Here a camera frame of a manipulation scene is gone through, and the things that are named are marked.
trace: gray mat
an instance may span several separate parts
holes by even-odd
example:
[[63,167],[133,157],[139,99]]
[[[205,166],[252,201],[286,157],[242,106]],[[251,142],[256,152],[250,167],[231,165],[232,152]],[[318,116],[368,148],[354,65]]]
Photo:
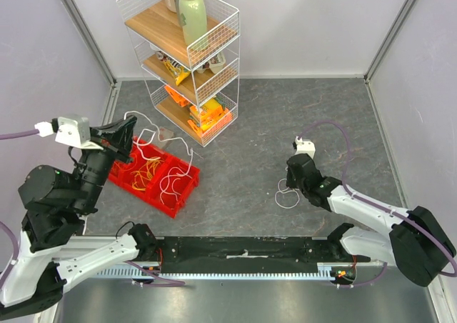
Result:
[[[359,267],[361,280],[379,270]],[[320,282],[188,280],[151,289],[91,279],[65,294],[63,323],[438,323],[427,289],[397,269],[374,286],[337,290]]]
[[[235,96],[234,85],[224,93]],[[112,235],[124,222],[133,220],[149,224],[156,235],[326,236],[350,220],[313,207],[304,198],[293,209],[282,209],[274,201],[278,180],[286,176],[286,160],[293,154],[294,137],[321,119],[339,122],[350,134],[349,184],[400,205],[363,79],[241,80],[239,118],[205,148],[153,108],[143,81],[122,84],[114,118],[128,110],[141,111],[182,136],[198,153],[194,165],[201,170],[201,182],[175,219],[107,183],[99,212],[89,217],[87,234]],[[146,125],[139,119],[136,130]],[[308,138],[316,144],[318,168],[325,175],[340,177],[346,158],[340,132],[322,126]],[[167,151],[188,159],[178,141]],[[278,199],[284,205],[296,201],[294,194]]]

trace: cable connector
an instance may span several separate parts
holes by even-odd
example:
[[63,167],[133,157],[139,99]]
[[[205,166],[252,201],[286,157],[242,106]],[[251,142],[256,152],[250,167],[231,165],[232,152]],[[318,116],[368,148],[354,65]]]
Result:
[[308,139],[301,139],[298,136],[295,138],[293,143],[293,148],[296,150],[295,155],[297,154],[308,154],[312,159],[314,159],[314,154],[316,153],[316,147],[314,143]]
[[39,131],[38,135],[41,137],[46,137],[52,135],[54,130],[52,128],[52,124],[48,121],[41,121],[35,124],[35,129]]

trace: gray floor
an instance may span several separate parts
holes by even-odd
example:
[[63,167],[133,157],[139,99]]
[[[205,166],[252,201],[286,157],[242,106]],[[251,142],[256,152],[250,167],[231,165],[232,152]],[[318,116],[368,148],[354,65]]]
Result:
[[[233,96],[236,87],[229,86],[224,93]],[[400,204],[363,79],[242,80],[239,118],[206,148],[152,107],[142,81],[121,86],[114,118],[128,110],[141,111],[182,136],[199,155],[194,165],[201,170],[201,182],[175,219],[108,183],[99,212],[89,217],[87,234],[112,235],[132,220],[149,224],[156,235],[326,236],[348,219],[304,199],[293,209],[282,209],[274,201],[278,180],[286,175],[286,160],[293,154],[294,137],[320,119],[333,119],[349,131],[353,145],[349,184],[374,198]],[[146,125],[139,119],[136,130]],[[340,132],[323,126],[308,138],[316,144],[315,161],[323,174],[340,177],[346,158]],[[187,159],[179,141],[167,151]],[[284,204],[296,200],[294,194],[279,199]]]

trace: green bottle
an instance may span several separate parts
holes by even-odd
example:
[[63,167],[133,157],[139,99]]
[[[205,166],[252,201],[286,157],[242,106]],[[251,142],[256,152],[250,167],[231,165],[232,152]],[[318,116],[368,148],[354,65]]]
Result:
[[[183,27],[184,41],[187,45],[202,37],[208,31],[206,8],[203,0],[179,0],[180,21]],[[197,51],[208,48],[205,37],[194,49]]]

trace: white wire rack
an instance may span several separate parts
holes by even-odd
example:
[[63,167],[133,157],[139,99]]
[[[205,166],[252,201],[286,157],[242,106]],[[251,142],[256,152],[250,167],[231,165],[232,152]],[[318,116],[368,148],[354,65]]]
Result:
[[[121,17],[128,26],[127,29],[134,45],[136,57],[140,67],[144,71],[146,85],[146,77],[150,79],[149,75],[151,74],[162,83],[171,86],[180,95],[188,99],[190,103],[197,106],[199,112],[201,112],[201,107],[212,98],[216,98],[226,109],[226,112],[228,111],[210,129],[203,133],[200,132],[196,137],[192,133],[192,128],[189,127],[187,119],[185,119],[183,112],[186,109],[170,101],[169,93],[165,90],[164,86],[156,91],[149,91],[153,105],[164,116],[183,131],[187,132],[198,143],[206,146],[238,117],[240,17],[239,10],[236,7],[222,0],[204,0],[204,3],[208,16],[209,30],[194,43],[186,47],[184,35],[181,38],[182,41],[178,41],[176,45],[173,45],[171,43],[173,39],[170,38],[168,40],[166,37],[167,31],[165,33],[160,31],[159,35],[161,35],[161,39],[158,39],[157,34],[154,34],[153,27],[148,25],[149,21],[153,21],[154,19],[155,22],[161,21],[161,19],[175,19],[177,22],[176,14],[164,8],[163,0],[117,0]],[[180,28],[178,30],[176,29],[173,31],[175,38],[179,34],[182,34]],[[180,86],[177,86],[171,81],[167,71],[160,69],[161,63],[154,59],[156,58],[154,49],[162,51],[174,59],[174,61],[190,70],[191,75]],[[205,70],[204,76],[196,71],[221,51],[224,51],[227,59],[222,70],[214,75],[211,73],[211,70]],[[236,100],[231,100],[222,94],[221,91],[235,80],[237,80]]]
[[162,105],[164,102],[169,101],[169,94],[165,90],[165,86],[161,86],[159,89],[151,93],[152,104],[156,109],[163,114],[166,118],[172,121],[176,126],[181,128],[182,131],[186,132],[191,136],[195,141],[197,141],[202,146],[207,146],[213,139],[215,139],[223,130],[230,126],[238,118],[238,104],[228,98],[225,94],[219,92],[216,95],[216,100],[227,109],[227,113],[221,118],[216,124],[211,128],[205,131],[201,136],[196,137],[195,134],[189,133],[189,128],[187,127],[186,122],[180,117],[180,112],[177,114],[169,114],[163,110]]
[[[333,281],[331,267],[318,266],[316,273],[161,273],[164,279],[217,279],[217,280],[309,280],[309,281]],[[151,279],[140,269],[129,264],[117,264],[97,273],[94,278],[102,279]]]

